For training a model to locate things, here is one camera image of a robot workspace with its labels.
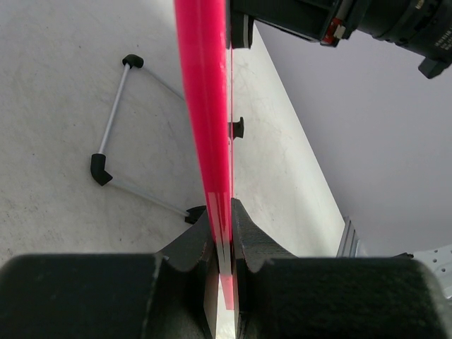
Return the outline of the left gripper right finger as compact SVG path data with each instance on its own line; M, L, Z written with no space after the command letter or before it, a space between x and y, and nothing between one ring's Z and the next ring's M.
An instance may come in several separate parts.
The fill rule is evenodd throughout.
M411 258L299 258L232 202L238 338L450 338L451 307Z

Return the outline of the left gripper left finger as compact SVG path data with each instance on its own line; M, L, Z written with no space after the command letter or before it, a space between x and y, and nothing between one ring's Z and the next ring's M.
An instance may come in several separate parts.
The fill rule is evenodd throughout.
M206 213L153 254L27 254L1 267L2 338L214 338Z

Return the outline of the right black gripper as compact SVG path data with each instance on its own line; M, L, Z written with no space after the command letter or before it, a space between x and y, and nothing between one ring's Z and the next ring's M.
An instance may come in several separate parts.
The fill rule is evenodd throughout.
M423 1L246 0L243 13L308 41L335 47L358 30L399 45L413 36Z

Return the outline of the black whiteboard eraser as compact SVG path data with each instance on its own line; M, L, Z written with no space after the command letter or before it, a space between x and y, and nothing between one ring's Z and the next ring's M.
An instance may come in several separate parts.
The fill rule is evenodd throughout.
M250 49L254 19L235 8L239 1L230 1L230 44L233 49Z

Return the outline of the pink-framed whiteboard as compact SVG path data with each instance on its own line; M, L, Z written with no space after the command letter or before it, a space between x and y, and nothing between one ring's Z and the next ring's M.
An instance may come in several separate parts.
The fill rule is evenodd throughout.
M232 277L233 112L228 1L174 3L184 98L216 247L225 308L234 311Z

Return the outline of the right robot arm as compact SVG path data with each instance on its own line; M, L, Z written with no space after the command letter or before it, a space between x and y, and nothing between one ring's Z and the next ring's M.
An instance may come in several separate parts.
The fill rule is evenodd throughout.
M370 256L420 256L451 289L451 2L233 1L259 31L340 211Z

